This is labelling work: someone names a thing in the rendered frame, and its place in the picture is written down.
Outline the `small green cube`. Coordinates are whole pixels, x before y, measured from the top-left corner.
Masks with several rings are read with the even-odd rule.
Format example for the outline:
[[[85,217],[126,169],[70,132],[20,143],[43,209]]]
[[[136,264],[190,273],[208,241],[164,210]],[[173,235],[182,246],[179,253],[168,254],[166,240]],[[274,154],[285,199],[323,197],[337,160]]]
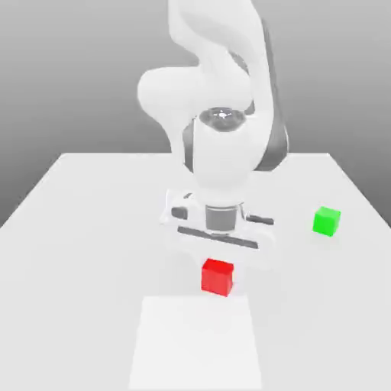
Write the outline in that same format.
[[[339,226],[341,212],[321,206],[315,213],[312,230],[318,234],[332,237]]]

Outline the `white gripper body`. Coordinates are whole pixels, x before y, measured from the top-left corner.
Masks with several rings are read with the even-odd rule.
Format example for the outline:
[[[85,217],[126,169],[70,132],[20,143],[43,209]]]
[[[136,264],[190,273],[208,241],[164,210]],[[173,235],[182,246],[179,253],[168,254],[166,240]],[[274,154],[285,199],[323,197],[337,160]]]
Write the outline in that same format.
[[[170,229],[170,240],[181,250],[198,252],[249,252],[257,254],[269,251],[269,236],[261,230],[251,234],[211,234],[185,225],[175,225]]]

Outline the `small red cube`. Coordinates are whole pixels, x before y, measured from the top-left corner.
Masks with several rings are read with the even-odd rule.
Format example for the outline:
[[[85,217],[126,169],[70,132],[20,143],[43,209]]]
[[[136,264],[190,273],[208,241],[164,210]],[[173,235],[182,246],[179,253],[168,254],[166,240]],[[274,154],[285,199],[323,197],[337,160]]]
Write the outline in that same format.
[[[208,258],[202,265],[201,289],[227,297],[233,286],[234,265]]]

